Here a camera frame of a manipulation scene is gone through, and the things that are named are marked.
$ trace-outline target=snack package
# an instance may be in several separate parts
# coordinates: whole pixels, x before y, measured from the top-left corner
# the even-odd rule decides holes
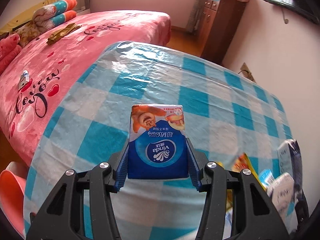
[[[285,222],[289,204],[293,196],[293,187],[293,178],[289,173],[285,172],[276,178],[267,189],[267,194],[271,197],[272,203],[275,205],[283,222]]]
[[[129,135],[129,179],[188,177],[181,105],[133,105]]]
[[[289,173],[294,179],[294,196],[300,199],[302,194],[302,160],[296,139],[285,140],[277,149],[280,173]]]
[[[268,188],[270,184],[272,184],[275,181],[275,178],[273,177],[271,170],[267,169],[267,170],[263,170],[259,174],[259,181],[261,181],[262,185],[265,188]]]
[[[241,156],[239,156],[239,158],[236,160],[235,164],[232,167],[232,171],[236,171],[236,172],[240,172],[243,169],[249,169],[251,171],[251,173],[253,174],[253,176],[257,179],[257,181],[263,187],[263,189],[266,190],[266,188],[260,182],[259,177],[258,177],[256,171],[254,170],[254,168],[250,162],[250,159],[246,155],[246,153],[243,153]]]
[[[232,229],[232,208],[230,208],[226,212],[225,220],[224,220],[224,229],[222,239],[227,239],[231,236]]]
[[[260,183],[260,185],[263,187],[264,190],[266,190],[266,188],[262,185],[262,183],[259,180],[259,177],[256,173],[256,171],[254,170],[249,157],[246,155],[246,153],[243,153],[242,155],[239,156],[238,159],[236,159],[235,163],[232,166],[232,171],[235,172],[240,172],[243,169],[249,169],[251,171],[251,173],[253,174],[253,176],[255,176],[255,178],[257,179],[257,181]],[[232,208],[232,190],[231,189],[227,189],[227,205],[226,205],[226,210],[230,210],[230,208]]]

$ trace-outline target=vinda logo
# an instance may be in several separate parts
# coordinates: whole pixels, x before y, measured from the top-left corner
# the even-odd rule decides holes
[[[172,159],[176,152],[176,145],[171,140],[161,140],[149,143],[146,148],[146,156],[154,163],[164,163]]]

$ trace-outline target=wall outlet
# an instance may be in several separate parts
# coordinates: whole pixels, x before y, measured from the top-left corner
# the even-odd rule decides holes
[[[239,74],[240,75],[242,74],[242,76],[244,76],[245,78],[247,78],[247,79],[251,80],[252,82],[256,83],[256,81],[254,80],[254,78],[252,76],[252,73],[251,73],[250,69],[248,68],[248,66],[247,66],[247,64],[245,62],[242,64]]]

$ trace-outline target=yellow cloth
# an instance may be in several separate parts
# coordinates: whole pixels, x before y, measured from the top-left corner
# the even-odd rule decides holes
[[[38,10],[39,8],[41,8],[44,5],[48,5],[48,4],[51,4],[56,1],[57,0],[44,0],[43,2],[38,3],[34,6],[32,6],[31,8],[25,10],[24,12],[22,12],[21,14],[19,14],[15,18],[13,18],[10,22],[8,22],[5,26],[3,26],[0,29],[0,34],[5,33],[5,32],[11,33],[13,28],[15,28],[15,27],[27,22],[27,21],[30,21],[32,19],[34,11]]]
[[[74,32],[75,30],[80,28],[81,28],[81,25],[76,25],[75,23],[71,23],[67,25],[64,29],[60,29],[52,33],[48,38],[47,44],[52,45],[57,41],[59,41],[64,36],[67,36],[71,32]]]

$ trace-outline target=tissue pack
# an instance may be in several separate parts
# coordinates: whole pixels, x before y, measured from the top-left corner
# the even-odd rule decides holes
[[[133,105],[128,178],[188,177],[186,137],[181,105]]]
[[[280,173],[287,172],[294,180],[294,192],[300,198],[302,194],[302,160],[300,147],[296,139],[285,140],[277,149]]]
[[[285,222],[289,204],[293,197],[293,186],[293,178],[289,173],[285,172],[276,178],[267,189],[267,194],[271,196],[272,203],[275,205],[283,222]]]

